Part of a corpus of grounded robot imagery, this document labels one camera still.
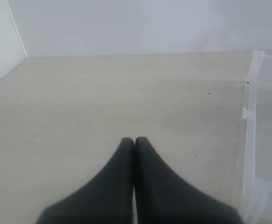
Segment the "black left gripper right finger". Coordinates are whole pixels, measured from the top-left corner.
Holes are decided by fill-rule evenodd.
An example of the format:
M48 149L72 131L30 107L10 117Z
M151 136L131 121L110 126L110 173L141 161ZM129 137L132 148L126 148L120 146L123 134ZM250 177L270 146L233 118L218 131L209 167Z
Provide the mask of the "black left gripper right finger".
M135 141L134 188L140 224L242 224L231 206L178 176L146 137Z

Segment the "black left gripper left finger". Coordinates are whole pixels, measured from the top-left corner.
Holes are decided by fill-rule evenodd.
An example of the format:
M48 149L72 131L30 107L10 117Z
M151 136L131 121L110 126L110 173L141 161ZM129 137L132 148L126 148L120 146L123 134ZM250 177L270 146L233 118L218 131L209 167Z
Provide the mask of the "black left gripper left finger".
M123 138L86 185L43 210L38 224L131 224L134 142Z

